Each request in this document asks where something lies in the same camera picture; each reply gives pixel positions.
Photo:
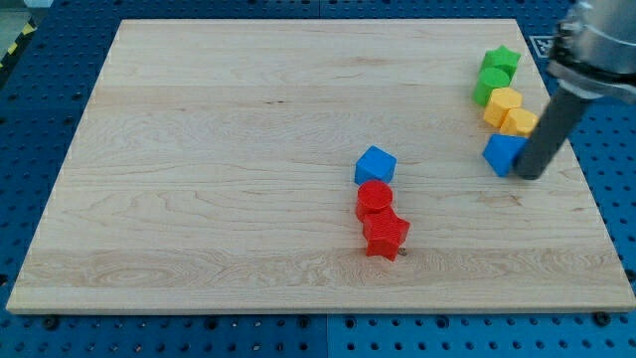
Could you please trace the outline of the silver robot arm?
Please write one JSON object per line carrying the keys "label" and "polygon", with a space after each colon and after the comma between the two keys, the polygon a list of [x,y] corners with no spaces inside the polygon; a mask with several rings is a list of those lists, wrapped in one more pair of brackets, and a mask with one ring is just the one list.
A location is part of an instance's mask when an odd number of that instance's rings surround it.
{"label": "silver robot arm", "polygon": [[543,175],[595,100],[635,102],[635,1],[575,2],[557,23],[549,59],[558,87],[514,163],[526,180]]}

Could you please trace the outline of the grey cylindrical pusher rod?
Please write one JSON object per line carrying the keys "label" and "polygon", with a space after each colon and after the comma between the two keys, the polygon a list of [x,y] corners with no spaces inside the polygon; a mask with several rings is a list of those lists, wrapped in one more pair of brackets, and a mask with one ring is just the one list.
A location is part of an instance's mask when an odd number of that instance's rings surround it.
{"label": "grey cylindrical pusher rod", "polygon": [[557,88],[515,161],[516,175],[525,180],[539,179],[592,101],[593,95],[587,92]]}

